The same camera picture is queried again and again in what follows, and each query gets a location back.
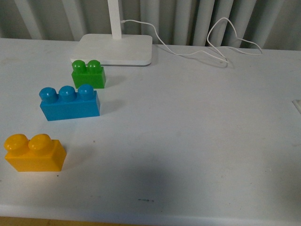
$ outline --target blue block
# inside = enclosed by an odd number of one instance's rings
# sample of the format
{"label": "blue block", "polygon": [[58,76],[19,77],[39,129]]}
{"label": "blue block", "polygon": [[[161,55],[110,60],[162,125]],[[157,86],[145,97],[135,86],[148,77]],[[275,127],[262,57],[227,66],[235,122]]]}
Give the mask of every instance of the blue block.
{"label": "blue block", "polygon": [[58,94],[54,88],[40,91],[40,107],[48,121],[99,116],[100,102],[93,87],[84,84],[75,92],[71,86],[62,87]]}

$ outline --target white cable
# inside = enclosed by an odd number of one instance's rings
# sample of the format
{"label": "white cable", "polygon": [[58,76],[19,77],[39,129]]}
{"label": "white cable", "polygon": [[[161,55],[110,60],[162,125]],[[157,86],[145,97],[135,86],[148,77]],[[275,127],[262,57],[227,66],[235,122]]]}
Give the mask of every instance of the white cable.
{"label": "white cable", "polygon": [[194,55],[194,54],[196,54],[196,53],[199,53],[199,52],[203,52],[203,53],[206,53],[207,55],[209,55],[209,56],[211,56],[211,57],[213,57],[213,58],[215,58],[215,59],[218,59],[218,60],[221,60],[221,61],[224,61],[224,62],[226,62],[226,63],[229,63],[229,61],[227,60],[227,58],[214,46],[214,45],[212,45],[212,43],[209,41],[209,35],[211,34],[211,32],[212,32],[212,30],[215,28],[215,26],[221,21],[221,20],[223,20],[223,19],[225,19],[225,20],[227,20],[230,24],[231,24],[231,26],[232,26],[232,28],[233,28],[233,30],[234,30],[234,33],[235,33],[235,36],[236,36],[236,38],[237,39],[239,39],[239,40],[241,40],[241,41],[246,41],[246,42],[249,42],[249,43],[251,43],[251,44],[254,44],[254,45],[256,45],[257,46],[257,48],[259,49],[259,51],[261,52],[260,54],[254,54],[254,53],[246,53],[246,52],[243,52],[243,51],[241,51],[241,50],[239,50],[239,49],[237,49],[237,48],[235,48],[235,47],[230,47],[230,46],[221,46],[221,47],[224,47],[224,48],[232,48],[232,49],[235,49],[235,50],[237,50],[238,52],[240,52],[240,53],[243,53],[243,54],[247,54],[247,55],[256,55],[256,56],[259,56],[259,55],[262,55],[263,54],[263,52],[262,52],[262,49],[259,47],[259,45],[257,45],[255,42],[252,42],[252,41],[247,41],[247,40],[244,40],[244,39],[241,39],[241,38],[238,38],[237,37],[237,33],[236,33],[236,30],[235,30],[235,28],[234,28],[234,26],[233,26],[233,24],[231,23],[231,21],[228,19],[228,18],[225,18],[225,17],[222,17],[221,19],[219,19],[213,26],[212,26],[212,28],[210,29],[210,31],[209,31],[209,33],[208,33],[208,35],[207,35],[207,42],[209,43],[209,45],[211,46],[211,47],[213,47],[223,58],[225,58],[225,59],[222,59],[222,58],[219,58],[219,57],[216,57],[216,56],[213,56],[213,55],[211,55],[210,53],[207,53],[207,52],[205,52],[205,51],[203,51],[203,50],[199,50],[199,51],[196,51],[196,52],[194,52],[194,53],[189,53],[189,54],[178,54],[178,53],[175,53],[175,52],[173,52],[163,41],[162,41],[162,39],[159,37],[159,35],[158,35],[158,33],[157,33],[157,30],[156,30],[156,28],[155,28],[155,26],[154,25],[152,25],[152,24],[150,24],[150,23],[147,23],[147,22],[141,22],[141,21],[137,21],[137,20],[122,20],[122,21],[120,21],[122,24],[123,23],[125,23],[125,22],[128,22],[128,21],[132,21],[132,22],[136,22],[136,23],[140,23],[140,24],[147,24],[147,25],[150,25],[150,26],[152,26],[153,28],[154,28],[154,30],[155,30],[155,34],[156,34],[156,36],[157,36],[157,38],[160,40],[160,42],[171,52],[171,53],[173,53],[173,54],[175,54],[175,55],[177,55],[177,56],[190,56],[190,55]]}

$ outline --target toy block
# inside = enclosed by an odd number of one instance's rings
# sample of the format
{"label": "toy block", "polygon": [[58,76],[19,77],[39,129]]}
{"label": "toy block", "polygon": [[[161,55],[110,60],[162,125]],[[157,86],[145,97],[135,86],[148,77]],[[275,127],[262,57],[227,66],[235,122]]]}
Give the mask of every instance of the toy block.
{"label": "toy block", "polygon": [[104,69],[97,60],[89,61],[87,67],[84,61],[76,60],[72,63],[72,78],[75,88],[83,84],[89,84],[95,89],[103,89],[105,86]]}
{"label": "toy block", "polygon": [[51,87],[40,91],[40,107],[48,121],[99,116],[100,102],[93,87],[84,84],[75,92],[71,86],[62,87],[58,94]]}
{"label": "toy block", "polygon": [[66,151],[59,140],[47,134],[35,135],[28,140],[24,134],[14,134],[4,142],[5,156],[19,172],[61,171]]}

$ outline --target desk lamp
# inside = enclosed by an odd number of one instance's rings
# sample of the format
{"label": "desk lamp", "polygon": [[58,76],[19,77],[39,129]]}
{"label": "desk lamp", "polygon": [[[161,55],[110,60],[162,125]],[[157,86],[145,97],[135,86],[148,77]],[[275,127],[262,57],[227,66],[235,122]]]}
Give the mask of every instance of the desk lamp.
{"label": "desk lamp", "polygon": [[86,64],[98,60],[102,65],[149,65],[152,37],[121,34],[119,1],[108,0],[108,6],[112,34],[84,35],[70,60],[83,60]]}

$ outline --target floor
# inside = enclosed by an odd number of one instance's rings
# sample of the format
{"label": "floor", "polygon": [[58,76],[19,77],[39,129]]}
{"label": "floor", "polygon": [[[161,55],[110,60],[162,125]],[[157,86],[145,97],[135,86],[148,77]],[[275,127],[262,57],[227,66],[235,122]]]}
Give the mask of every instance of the floor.
{"label": "floor", "polygon": [[0,226],[130,226],[130,225],[66,221],[66,220],[0,217]]}

